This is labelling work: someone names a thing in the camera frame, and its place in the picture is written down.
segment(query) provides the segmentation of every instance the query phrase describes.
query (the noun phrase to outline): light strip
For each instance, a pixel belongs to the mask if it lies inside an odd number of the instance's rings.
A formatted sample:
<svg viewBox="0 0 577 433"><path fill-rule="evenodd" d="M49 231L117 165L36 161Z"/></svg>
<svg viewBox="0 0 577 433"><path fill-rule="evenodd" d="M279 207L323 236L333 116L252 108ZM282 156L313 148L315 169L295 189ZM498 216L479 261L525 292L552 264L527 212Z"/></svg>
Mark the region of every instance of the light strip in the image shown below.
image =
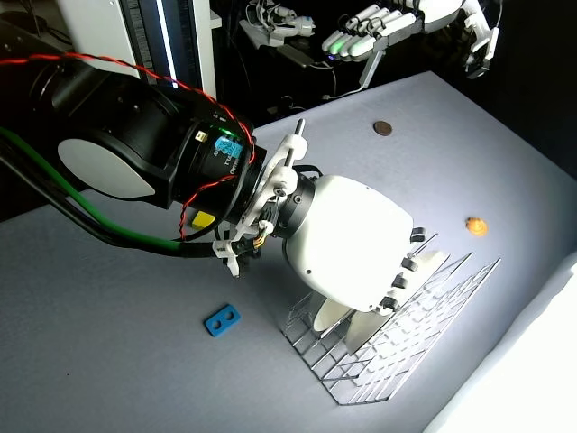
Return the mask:
<svg viewBox="0 0 577 433"><path fill-rule="evenodd" d="M176 70L174 70L174 62L172 61L172 50L170 49L169 29L166 26L166 19L164 18L164 5L162 0L156 0L156 7L159 10L160 29L162 31L162 39L164 40L164 50L166 58L169 61L169 72L172 79L177 79ZM174 88L177 88L177 83L172 83Z"/></svg>

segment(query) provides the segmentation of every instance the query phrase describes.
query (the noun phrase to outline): brown round object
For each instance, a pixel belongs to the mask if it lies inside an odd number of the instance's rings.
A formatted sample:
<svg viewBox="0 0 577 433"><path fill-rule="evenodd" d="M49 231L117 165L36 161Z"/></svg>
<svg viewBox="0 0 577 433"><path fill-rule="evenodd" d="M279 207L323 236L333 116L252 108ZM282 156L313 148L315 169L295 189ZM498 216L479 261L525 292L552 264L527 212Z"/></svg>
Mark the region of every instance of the brown round object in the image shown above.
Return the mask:
<svg viewBox="0 0 577 433"><path fill-rule="evenodd" d="M383 135L385 137L393 132L393 127L387 122L383 122L382 120L379 120L379 122L375 122L375 124L372 127L374 128L375 132L378 135Z"/></svg>
<svg viewBox="0 0 577 433"><path fill-rule="evenodd" d="M489 230L489 226L481 218L468 218L467 228L476 236L485 236Z"/></svg>

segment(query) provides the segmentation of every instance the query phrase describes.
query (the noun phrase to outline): metal frame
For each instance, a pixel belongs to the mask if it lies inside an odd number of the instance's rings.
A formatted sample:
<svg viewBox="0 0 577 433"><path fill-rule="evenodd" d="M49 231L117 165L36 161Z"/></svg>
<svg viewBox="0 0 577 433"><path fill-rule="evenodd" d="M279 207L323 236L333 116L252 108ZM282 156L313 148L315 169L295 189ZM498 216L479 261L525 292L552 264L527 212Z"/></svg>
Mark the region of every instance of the metal frame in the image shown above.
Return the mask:
<svg viewBox="0 0 577 433"><path fill-rule="evenodd" d="M419 248L412 255L422 250ZM353 355L347 354L344 339L354 311L317 333L308 309L312 292L291 309L283 334L339 405L387 401L500 263L498 259L459 284L448 284L471 256L469 253L437 271Z"/></svg>

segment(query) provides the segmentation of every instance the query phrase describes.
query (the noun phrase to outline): orange object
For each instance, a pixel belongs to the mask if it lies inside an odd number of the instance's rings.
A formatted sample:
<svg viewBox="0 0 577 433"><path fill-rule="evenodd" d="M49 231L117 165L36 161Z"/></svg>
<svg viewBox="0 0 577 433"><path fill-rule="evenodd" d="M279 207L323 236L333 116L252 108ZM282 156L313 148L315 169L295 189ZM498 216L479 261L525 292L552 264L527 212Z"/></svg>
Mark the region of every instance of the orange object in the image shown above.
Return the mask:
<svg viewBox="0 0 577 433"><path fill-rule="evenodd" d="M489 230L489 226L487 226L487 223L481 218L468 218L467 228L477 236L485 236Z"/></svg>

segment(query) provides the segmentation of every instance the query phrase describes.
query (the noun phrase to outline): yellow object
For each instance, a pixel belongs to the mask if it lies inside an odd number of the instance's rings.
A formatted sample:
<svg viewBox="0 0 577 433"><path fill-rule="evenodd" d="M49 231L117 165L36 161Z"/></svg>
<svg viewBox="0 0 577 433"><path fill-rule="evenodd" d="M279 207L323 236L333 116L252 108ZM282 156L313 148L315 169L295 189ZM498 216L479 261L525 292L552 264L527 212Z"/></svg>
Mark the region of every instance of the yellow object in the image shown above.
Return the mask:
<svg viewBox="0 0 577 433"><path fill-rule="evenodd" d="M467 228L477 236L485 236L489 230L489 226L487 226L487 223L481 218L468 218Z"/></svg>
<svg viewBox="0 0 577 433"><path fill-rule="evenodd" d="M190 223L190 225L192 226L192 228L196 230L202 230L203 228L211 224L213 221L215 221L214 216L207 214L207 212L198 211L197 215L192 220L192 223Z"/></svg>

